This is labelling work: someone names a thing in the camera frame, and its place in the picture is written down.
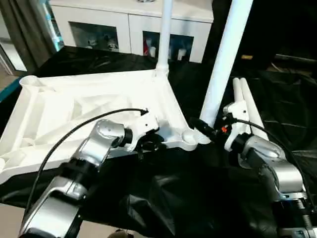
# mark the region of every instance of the white pole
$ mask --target white pole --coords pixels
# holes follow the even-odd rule
[[[250,122],[253,122],[261,127],[264,127],[261,116],[259,114],[257,105],[253,99],[253,96],[252,96],[252,93],[250,91],[247,80],[245,78],[241,78],[240,84],[241,84],[241,88],[242,88],[243,98],[247,103]],[[253,126],[251,127],[251,129],[252,129],[252,133],[254,135],[257,135],[259,137],[262,137],[265,140],[268,140],[268,136],[264,131],[261,131]]]
[[[164,0],[162,8],[161,30],[159,37],[159,51],[157,75],[168,74],[168,50],[170,37],[170,23],[172,18],[173,0]]]
[[[232,0],[200,119],[213,127],[236,58],[253,0]],[[210,140],[197,133],[198,142]]]
[[[233,79],[233,93],[234,93],[234,101],[235,102],[243,101],[242,88],[241,88],[241,84],[240,84],[240,79],[238,79],[238,78]]]

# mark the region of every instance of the curtain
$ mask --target curtain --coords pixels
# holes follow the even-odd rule
[[[28,73],[33,73],[56,52],[31,1],[0,0],[0,10],[11,40]]]

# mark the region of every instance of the silver robotic arm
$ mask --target silver robotic arm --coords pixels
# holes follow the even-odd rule
[[[192,119],[192,125],[211,141],[222,141],[225,150],[238,153],[241,167],[258,173],[270,198],[279,237],[316,238],[302,174],[279,145],[251,134],[247,124],[236,120],[248,122],[247,113],[245,102],[236,102],[224,108],[221,129],[199,119]]]
[[[102,119],[76,150],[61,174],[55,177],[24,218],[19,237],[73,238],[82,219],[79,209],[112,148],[133,151],[140,138],[158,130],[147,113],[125,128]]]

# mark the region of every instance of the black cable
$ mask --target black cable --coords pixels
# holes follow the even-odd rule
[[[313,196],[312,196],[312,194],[309,191],[309,186],[308,186],[308,183],[307,183],[307,181],[305,179],[303,170],[302,170],[301,166],[299,165],[297,159],[293,155],[292,151],[287,146],[285,146],[285,144],[281,140],[279,140],[273,133],[269,132],[268,130],[266,130],[262,126],[259,126],[259,125],[255,124],[253,122],[246,121],[246,120],[241,120],[241,119],[233,119],[233,120],[234,120],[234,122],[240,122],[240,123],[243,123],[243,124],[247,124],[247,125],[253,126],[253,127],[255,127],[255,128],[257,128],[257,129],[259,129],[261,131],[264,131],[266,134],[271,136],[273,138],[273,140],[275,140],[282,147],[283,150],[285,150],[288,153],[289,157],[291,158],[290,162],[293,165],[295,165],[295,167],[299,170],[299,172],[303,176],[303,184],[304,184],[304,186],[306,188],[307,197],[309,198],[310,203],[311,203],[311,205],[313,207],[313,212],[315,212],[316,207],[315,207],[315,203],[314,203],[314,200],[313,200]]]
[[[45,156],[44,160],[42,161],[41,163],[41,166],[38,170],[38,173],[35,177],[35,180],[34,180],[34,183],[32,185],[32,189],[31,189],[31,192],[30,192],[30,195],[29,195],[29,199],[28,199],[28,202],[26,204],[26,208],[25,208],[25,211],[24,211],[24,215],[23,215],[23,218],[25,218],[26,214],[29,212],[30,210],[30,207],[31,207],[31,203],[32,203],[32,198],[33,198],[33,195],[34,195],[34,192],[36,190],[36,187],[37,187],[37,184],[39,182],[39,178],[42,174],[42,171],[47,163],[47,161],[49,160],[50,156],[52,155],[52,153],[56,150],[56,148],[61,144],[63,143],[64,140],[66,140],[72,133],[74,133],[76,130],[78,130],[79,128],[95,121],[95,120],[98,120],[100,118],[103,118],[103,117],[106,117],[106,116],[109,116],[111,114],[115,114],[115,113],[120,113],[120,112],[128,112],[128,111],[136,111],[136,112],[141,112],[141,115],[144,115],[146,114],[148,111],[146,110],[143,110],[143,109],[136,109],[136,108],[125,108],[125,109],[118,109],[118,110],[114,110],[114,111],[111,111],[111,112],[107,112],[107,113],[103,113],[103,114],[100,114],[96,117],[93,117],[93,118],[90,118],[89,120],[87,121],[84,121],[83,123],[77,125],[76,127],[74,127],[70,132],[68,132],[65,136],[63,136],[51,149],[50,151],[48,152],[48,154]]]

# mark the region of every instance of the black tablecloth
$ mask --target black tablecloth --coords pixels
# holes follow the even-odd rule
[[[152,69],[148,57],[65,47],[36,73],[38,77]],[[212,67],[170,64],[169,81],[186,119],[198,117]],[[265,127],[291,148],[317,192],[317,112],[314,79],[289,73],[235,71],[247,79]],[[0,103],[0,132],[19,90]],[[229,83],[223,102],[233,101]],[[275,237],[265,189],[251,170],[233,167],[222,147],[199,145],[193,152],[168,149],[109,160],[83,208],[85,219],[136,230],[150,237]],[[37,197],[58,173],[45,171]],[[0,185],[1,202],[24,207],[34,173]]]

